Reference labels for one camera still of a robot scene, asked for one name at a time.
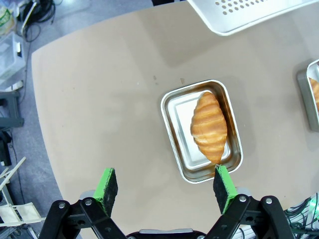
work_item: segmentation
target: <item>gray floor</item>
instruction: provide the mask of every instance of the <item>gray floor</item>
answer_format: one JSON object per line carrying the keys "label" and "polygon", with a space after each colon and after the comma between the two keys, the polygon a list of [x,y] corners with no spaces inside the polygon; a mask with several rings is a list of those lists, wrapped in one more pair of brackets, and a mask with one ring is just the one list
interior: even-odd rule
{"label": "gray floor", "polygon": [[[62,199],[62,197],[50,166],[39,125],[31,72],[30,58],[32,52],[78,29],[147,7],[152,7],[151,0],[63,0],[62,4],[56,7],[53,24],[51,25],[51,21],[42,23],[39,37],[31,45],[25,44],[26,52],[30,47],[27,68],[10,79],[10,83],[19,80],[26,81],[26,87],[20,91],[21,95],[25,91],[24,100],[20,104],[20,112],[25,123],[21,128],[14,128],[12,135],[18,159],[23,156],[27,157],[27,161],[20,167],[21,186],[25,202],[33,202],[41,216],[45,217],[52,202]],[[37,31],[36,26],[32,28],[32,35],[36,35]],[[12,149],[10,154],[12,164],[15,165]],[[17,174],[13,176],[10,184],[16,203],[23,204]],[[32,226],[39,233],[42,223]]]}

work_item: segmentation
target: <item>plastic container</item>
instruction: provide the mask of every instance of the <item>plastic container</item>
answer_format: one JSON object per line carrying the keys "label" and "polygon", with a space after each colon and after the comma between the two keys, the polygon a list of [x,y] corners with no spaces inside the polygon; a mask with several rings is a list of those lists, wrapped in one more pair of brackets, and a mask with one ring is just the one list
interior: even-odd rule
{"label": "plastic container", "polygon": [[7,35],[16,26],[16,4],[12,0],[4,2],[0,0],[0,36]]}
{"label": "plastic container", "polygon": [[319,0],[188,0],[208,28],[228,36]]}
{"label": "plastic container", "polygon": [[0,84],[24,66],[23,39],[11,32],[0,41]]}

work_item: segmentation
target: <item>silver baking tray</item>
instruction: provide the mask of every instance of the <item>silver baking tray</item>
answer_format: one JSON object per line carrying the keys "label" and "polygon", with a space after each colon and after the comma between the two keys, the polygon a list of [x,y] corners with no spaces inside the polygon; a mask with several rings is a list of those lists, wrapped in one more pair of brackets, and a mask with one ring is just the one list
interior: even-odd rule
{"label": "silver baking tray", "polygon": [[178,168],[182,177],[189,183],[205,182],[213,179],[215,175],[215,164],[199,151],[190,133],[197,100],[204,92],[212,92],[216,96],[227,123],[228,134],[222,165],[225,165],[229,172],[233,172],[239,168],[243,160],[235,116],[227,90],[222,83],[207,80],[168,92],[161,100],[161,112]]}
{"label": "silver baking tray", "polygon": [[304,99],[310,129],[319,132],[318,109],[309,77],[316,81],[319,80],[319,60],[310,63],[306,70],[297,73],[297,81]]}

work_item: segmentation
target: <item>beige table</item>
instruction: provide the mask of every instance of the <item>beige table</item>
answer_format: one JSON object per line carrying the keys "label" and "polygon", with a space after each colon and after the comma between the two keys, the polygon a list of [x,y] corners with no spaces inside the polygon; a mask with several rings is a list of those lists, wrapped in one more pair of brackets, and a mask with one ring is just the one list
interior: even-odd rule
{"label": "beige table", "polygon": [[244,151],[231,174],[256,199],[284,208],[319,190],[319,134],[309,130],[295,74],[319,58],[319,5],[229,37],[210,32],[187,2],[106,20],[32,56],[36,103],[65,200],[94,189],[115,167],[113,219],[125,232],[194,228],[220,216],[212,181],[193,185],[177,168],[160,113],[164,93],[225,84]]}

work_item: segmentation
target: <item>bolt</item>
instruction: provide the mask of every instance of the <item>bolt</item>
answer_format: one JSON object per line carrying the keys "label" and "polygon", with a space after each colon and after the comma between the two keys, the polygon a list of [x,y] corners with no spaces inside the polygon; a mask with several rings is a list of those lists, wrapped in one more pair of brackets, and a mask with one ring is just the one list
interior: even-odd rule
{"label": "bolt", "polygon": [[239,201],[241,201],[242,203],[245,202],[247,199],[245,196],[240,196],[239,197]]}
{"label": "bolt", "polygon": [[91,205],[91,204],[92,204],[92,200],[91,200],[91,199],[85,200],[85,205],[86,205],[86,206],[89,206],[89,205]]}
{"label": "bolt", "polygon": [[267,204],[271,204],[273,202],[273,200],[271,200],[271,198],[266,198],[266,203]]}
{"label": "bolt", "polygon": [[59,203],[59,208],[62,209],[65,207],[65,203]]}

